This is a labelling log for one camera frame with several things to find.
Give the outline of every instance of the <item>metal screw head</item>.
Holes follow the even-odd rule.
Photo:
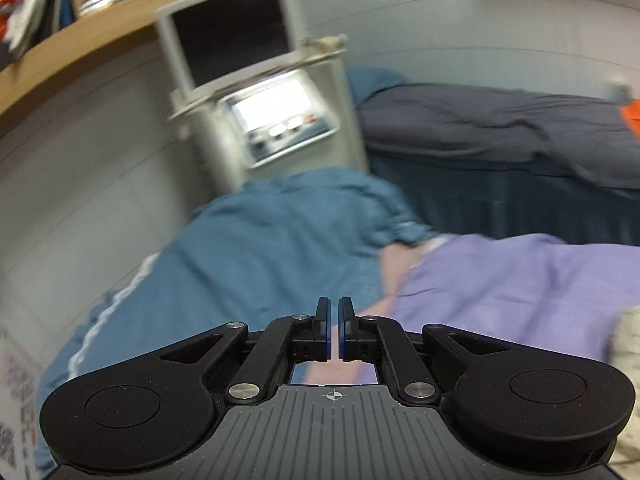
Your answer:
[[[404,387],[404,392],[415,399],[426,399],[436,392],[436,388],[429,383],[411,383]]]
[[[251,383],[234,384],[229,388],[229,395],[236,399],[253,399],[260,393],[260,388]]]

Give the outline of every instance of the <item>dark screen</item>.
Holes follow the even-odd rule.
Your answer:
[[[290,52],[279,0],[208,0],[173,18],[196,87]]]

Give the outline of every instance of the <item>wooden shelf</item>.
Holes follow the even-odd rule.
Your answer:
[[[0,138],[47,98],[108,59],[153,40],[154,12],[175,0],[124,0],[97,10],[0,72]]]

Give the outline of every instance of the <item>black circular housing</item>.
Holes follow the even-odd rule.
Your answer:
[[[588,465],[625,427],[635,392],[609,365],[534,349],[474,356],[456,384],[456,431],[488,458],[540,472]]]
[[[211,394],[190,368],[132,360],[60,386],[40,413],[56,462],[87,472],[123,473],[152,469],[190,452],[215,416]]]

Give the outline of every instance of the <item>monitor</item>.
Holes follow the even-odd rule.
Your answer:
[[[156,12],[187,102],[301,59],[289,0],[180,0]]]

